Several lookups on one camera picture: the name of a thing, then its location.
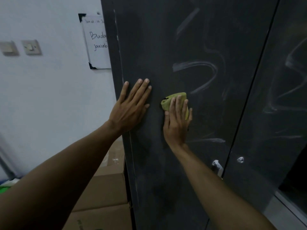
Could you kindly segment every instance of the yellow-green cloth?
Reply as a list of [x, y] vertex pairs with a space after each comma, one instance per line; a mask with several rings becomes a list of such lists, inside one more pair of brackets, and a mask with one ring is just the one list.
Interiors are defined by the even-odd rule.
[[[182, 108], [184, 100], [187, 99], [187, 94], [184, 93], [184, 92], [183, 93], [174, 93], [170, 96], [167, 96], [165, 99], [163, 99], [162, 102], [161, 102], [162, 109], [165, 110], [165, 111], [169, 111], [169, 106], [171, 104], [172, 97], [177, 97], [178, 95], [181, 95], [180, 108]], [[189, 108], [187, 107], [185, 119], [188, 119], [188, 116], [189, 116]]]

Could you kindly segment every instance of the cabinet door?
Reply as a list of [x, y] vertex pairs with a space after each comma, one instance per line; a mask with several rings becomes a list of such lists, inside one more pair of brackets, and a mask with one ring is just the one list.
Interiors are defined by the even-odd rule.
[[269, 219], [279, 216], [268, 211], [278, 199], [305, 224], [306, 8], [307, 0], [281, 0], [278, 5], [224, 176]]
[[[116, 17], [114, 80], [132, 87], [149, 78], [153, 87], [143, 122], [124, 137], [136, 226], [205, 229], [206, 213], [164, 140], [160, 102], [186, 92], [194, 113], [189, 147], [207, 165], [224, 166], [277, 0], [105, 2], [106, 24]], [[109, 42], [114, 32], [106, 30]], [[118, 51], [120, 63], [112, 56]], [[117, 95], [121, 87], [115, 82]]]

